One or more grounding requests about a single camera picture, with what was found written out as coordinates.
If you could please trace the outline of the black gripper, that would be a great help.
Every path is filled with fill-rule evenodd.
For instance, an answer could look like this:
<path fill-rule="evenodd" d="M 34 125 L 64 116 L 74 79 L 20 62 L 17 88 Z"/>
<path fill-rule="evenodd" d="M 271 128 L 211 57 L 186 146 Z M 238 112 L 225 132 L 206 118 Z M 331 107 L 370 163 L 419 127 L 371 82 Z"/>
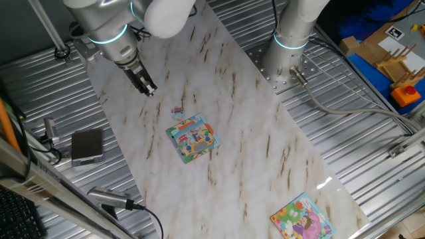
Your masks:
<path fill-rule="evenodd" d="M 140 93 L 148 97 L 155 94 L 157 86 L 153 83 L 139 56 L 133 56 L 130 60 L 117 61 L 116 65 L 124 71 Z"/>

